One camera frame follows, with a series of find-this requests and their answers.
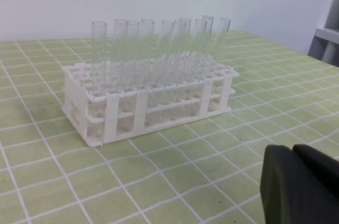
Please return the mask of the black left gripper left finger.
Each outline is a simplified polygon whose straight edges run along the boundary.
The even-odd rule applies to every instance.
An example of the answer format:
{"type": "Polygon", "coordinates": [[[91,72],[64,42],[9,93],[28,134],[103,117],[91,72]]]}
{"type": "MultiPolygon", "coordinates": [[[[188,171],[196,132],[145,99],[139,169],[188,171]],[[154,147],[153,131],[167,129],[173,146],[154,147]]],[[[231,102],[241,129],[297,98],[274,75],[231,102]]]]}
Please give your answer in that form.
{"type": "Polygon", "coordinates": [[[338,223],[338,182],[322,182],[292,148],[265,148],[260,182],[266,223],[338,223]]]}

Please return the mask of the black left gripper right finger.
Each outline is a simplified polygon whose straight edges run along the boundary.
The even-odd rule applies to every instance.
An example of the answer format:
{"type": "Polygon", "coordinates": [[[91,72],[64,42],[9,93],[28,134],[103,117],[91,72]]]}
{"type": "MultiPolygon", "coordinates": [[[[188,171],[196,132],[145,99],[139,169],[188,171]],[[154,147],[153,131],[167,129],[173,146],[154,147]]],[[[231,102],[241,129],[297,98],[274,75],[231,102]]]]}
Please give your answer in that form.
{"type": "Polygon", "coordinates": [[[294,145],[292,151],[322,182],[338,182],[338,160],[309,145],[294,145]]]}

